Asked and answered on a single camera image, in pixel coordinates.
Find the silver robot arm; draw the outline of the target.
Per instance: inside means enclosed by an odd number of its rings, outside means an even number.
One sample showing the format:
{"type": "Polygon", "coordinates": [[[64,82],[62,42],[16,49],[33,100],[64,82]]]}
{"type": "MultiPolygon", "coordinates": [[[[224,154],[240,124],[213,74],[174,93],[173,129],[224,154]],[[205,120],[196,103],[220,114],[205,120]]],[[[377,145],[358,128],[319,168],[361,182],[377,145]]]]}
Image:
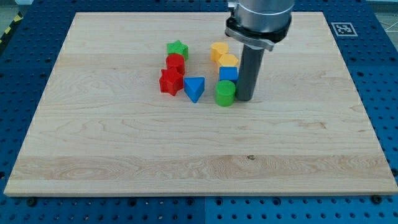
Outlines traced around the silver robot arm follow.
{"type": "Polygon", "coordinates": [[[229,1],[225,34],[256,50],[271,51],[287,36],[294,4],[294,0],[229,1]]]}

